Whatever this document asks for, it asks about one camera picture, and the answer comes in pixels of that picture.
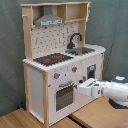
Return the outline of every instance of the gray wall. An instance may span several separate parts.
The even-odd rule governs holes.
[[[128,78],[128,0],[91,2],[86,43],[101,45],[107,49],[103,78],[111,80],[116,75]],[[22,65],[25,54],[20,7],[24,3],[42,1],[0,0],[0,116],[14,111],[21,101],[25,101]]]

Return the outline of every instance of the knob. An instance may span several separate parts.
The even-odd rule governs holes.
[[[59,76],[60,76],[60,74],[58,74],[58,73],[55,73],[55,74],[54,74],[54,78],[55,78],[55,79],[58,79]]]
[[[73,67],[73,68],[72,68],[72,71],[73,71],[73,72],[76,72],[76,70],[77,70],[77,67]]]

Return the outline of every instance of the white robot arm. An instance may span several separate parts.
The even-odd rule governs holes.
[[[114,108],[128,108],[128,81],[124,77],[115,77],[111,82],[90,78],[77,86],[78,93],[93,98],[108,97]]]

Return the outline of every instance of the table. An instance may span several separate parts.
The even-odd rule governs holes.
[[[16,110],[0,118],[0,128],[44,128],[36,118],[23,109]],[[81,128],[68,117],[50,128]]]
[[[70,115],[87,128],[115,128],[128,118],[128,109],[114,109],[99,98]]]

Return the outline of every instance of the toy kitchen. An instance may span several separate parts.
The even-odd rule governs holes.
[[[102,79],[105,48],[85,43],[90,4],[21,5],[26,107],[47,128],[95,100],[74,87]]]

